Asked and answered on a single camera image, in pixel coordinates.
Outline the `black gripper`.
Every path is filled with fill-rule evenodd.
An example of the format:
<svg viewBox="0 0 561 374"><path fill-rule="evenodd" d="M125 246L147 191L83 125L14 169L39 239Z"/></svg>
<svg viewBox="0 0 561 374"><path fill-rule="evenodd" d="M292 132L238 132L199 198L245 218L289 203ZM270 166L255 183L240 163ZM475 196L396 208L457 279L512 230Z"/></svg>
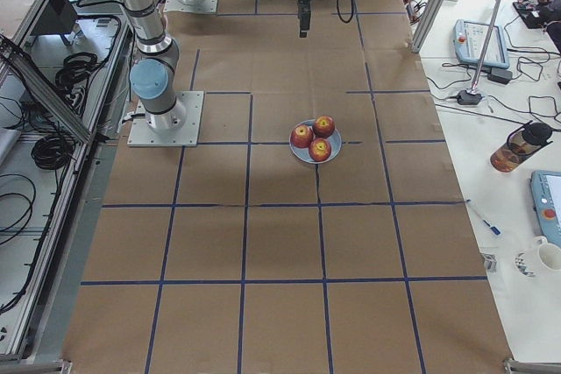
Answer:
<svg viewBox="0 0 561 374"><path fill-rule="evenodd" d="M306 38L308 36L308 31L310 28L311 21L311 6L310 2L304 2L302 0L297 1L298 6L298 19L299 19L299 37Z"/></svg>

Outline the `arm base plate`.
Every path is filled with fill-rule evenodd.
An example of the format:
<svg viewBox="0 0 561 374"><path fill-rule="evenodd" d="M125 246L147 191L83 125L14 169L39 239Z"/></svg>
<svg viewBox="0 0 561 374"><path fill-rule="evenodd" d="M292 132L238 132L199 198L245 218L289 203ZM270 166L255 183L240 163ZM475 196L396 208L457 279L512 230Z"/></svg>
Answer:
<svg viewBox="0 0 561 374"><path fill-rule="evenodd" d="M215 14L218 0L166 0L164 12L178 11L191 14Z"/></svg>
<svg viewBox="0 0 561 374"><path fill-rule="evenodd" d="M130 147L196 147L200 133L203 91L178 91L174 108L154 115L139 102L131 123Z"/></svg>

